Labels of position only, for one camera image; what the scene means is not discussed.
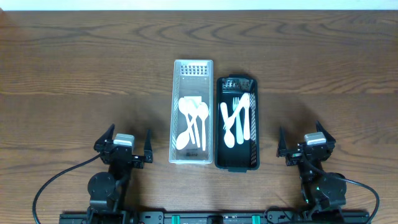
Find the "white plastic spoon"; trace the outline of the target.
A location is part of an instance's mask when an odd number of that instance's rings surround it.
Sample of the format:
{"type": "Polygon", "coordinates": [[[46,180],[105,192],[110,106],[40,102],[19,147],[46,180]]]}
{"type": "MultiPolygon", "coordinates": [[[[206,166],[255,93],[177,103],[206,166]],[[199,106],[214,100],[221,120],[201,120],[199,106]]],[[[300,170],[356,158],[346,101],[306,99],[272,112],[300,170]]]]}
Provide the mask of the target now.
{"type": "Polygon", "coordinates": [[[208,106],[205,102],[201,102],[198,106],[198,116],[201,119],[201,131],[202,131],[202,149],[206,151],[206,126],[205,121],[209,115],[208,106]]]}
{"type": "Polygon", "coordinates": [[[197,107],[195,105],[195,102],[192,99],[188,100],[188,113],[192,116],[192,121],[193,121],[193,128],[195,132],[195,139],[196,139],[196,144],[198,148],[200,148],[200,135],[198,132],[198,126],[197,126],[197,107]]]}
{"type": "Polygon", "coordinates": [[[188,117],[188,106],[185,98],[180,98],[178,101],[178,108],[182,114],[184,114],[187,122],[187,131],[188,131],[188,137],[191,140],[192,144],[195,144],[195,137],[192,129],[192,125],[190,124],[190,120],[188,117]]]}
{"type": "Polygon", "coordinates": [[[188,137],[188,131],[187,131],[187,129],[186,129],[184,132],[180,133],[180,134],[178,135],[178,137],[177,137],[177,142],[176,142],[176,148],[177,148],[177,150],[182,150],[182,149],[184,149],[184,148],[187,146],[187,144],[188,144],[189,141],[191,141],[191,140],[190,140],[189,137],[188,137]]]}
{"type": "Polygon", "coordinates": [[[225,102],[221,102],[220,109],[221,109],[221,115],[222,115],[223,121],[224,121],[224,130],[225,130],[224,143],[226,144],[226,146],[228,148],[233,148],[234,147],[234,136],[233,136],[232,132],[230,131],[230,127],[228,124],[229,117],[228,117],[227,104],[225,102]]]}

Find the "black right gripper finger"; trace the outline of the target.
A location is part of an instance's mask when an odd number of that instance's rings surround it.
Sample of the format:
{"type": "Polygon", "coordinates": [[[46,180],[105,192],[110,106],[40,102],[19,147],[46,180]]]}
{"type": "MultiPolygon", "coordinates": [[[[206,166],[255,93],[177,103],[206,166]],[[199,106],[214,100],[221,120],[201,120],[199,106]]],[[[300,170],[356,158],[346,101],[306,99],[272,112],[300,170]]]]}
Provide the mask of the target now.
{"type": "Polygon", "coordinates": [[[319,121],[315,122],[315,126],[318,132],[321,132],[328,144],[334,144],[336,142],[335,138],[321,125],[319,121]]]}
{"type": "Polygon", "coordinates": [[[277,146],[277,157],[285,157],[287,154],[287,145],[285,140],[284,129],[282,127],[279,128],[279,142],[277,146]]]}

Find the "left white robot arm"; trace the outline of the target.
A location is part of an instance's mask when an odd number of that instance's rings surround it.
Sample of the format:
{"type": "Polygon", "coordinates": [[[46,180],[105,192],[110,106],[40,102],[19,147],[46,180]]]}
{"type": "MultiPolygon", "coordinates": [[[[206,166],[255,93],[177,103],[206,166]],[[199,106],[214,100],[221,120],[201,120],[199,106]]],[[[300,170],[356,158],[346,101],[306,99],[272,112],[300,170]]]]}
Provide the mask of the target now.
{"type": "Polygon", "coordinates": [[[90,206],[85,223],[135,223],[136,213],[123,209],[124,198],[132,170],[153,162],[151,132],[147,132],[142,156],[133,154],[133,135],[113,133],[112,124],[94,144],[109,169],[95,174],[88,182],[90,206]]]}

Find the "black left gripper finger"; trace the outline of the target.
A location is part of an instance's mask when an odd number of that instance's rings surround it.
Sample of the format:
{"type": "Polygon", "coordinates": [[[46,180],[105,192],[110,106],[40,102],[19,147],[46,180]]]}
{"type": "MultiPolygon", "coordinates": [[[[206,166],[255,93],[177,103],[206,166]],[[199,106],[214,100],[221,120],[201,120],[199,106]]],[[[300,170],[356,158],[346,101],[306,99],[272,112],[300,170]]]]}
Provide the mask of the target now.
{"type": "Polygon", "coordinates": [[[112,124],[108,130],[99,138],[95,141],[95,144],[93,146],[93,149],[96,152],[103,152],[106,148],[106,146],[113,141],[113,133],[114,133],[114,127],[115,125],[112,124]]]}
{"type": "Polygon", "coordinates": [[[151,131],[147,131],[146,141],[144,144],[144,157],[146,163],[153,163],[153,152],[152,152],[152,145],[150,142],[151,139],[151,131]]]}

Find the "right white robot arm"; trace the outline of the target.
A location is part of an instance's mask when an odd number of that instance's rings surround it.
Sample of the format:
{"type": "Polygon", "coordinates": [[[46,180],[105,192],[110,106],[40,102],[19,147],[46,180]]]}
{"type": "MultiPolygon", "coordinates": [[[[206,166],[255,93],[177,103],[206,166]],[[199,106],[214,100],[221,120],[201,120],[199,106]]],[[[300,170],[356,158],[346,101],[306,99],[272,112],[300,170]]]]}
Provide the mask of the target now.
{"type": "Polygon", "coordinates": [[[335,148],[335,138],[320,122],[315,123],[317,131],[306,134],[304,142],[288,148],[284,129],[279,129],[277,157],[285,158],[287,166],[297,166],[301,180],[301,193],[308,205],[303,217],[312,219],[314,213],[335,212],[346,204],[346,183],[339,173],[325,172],[322,162],[326,161],[335,148]]]}

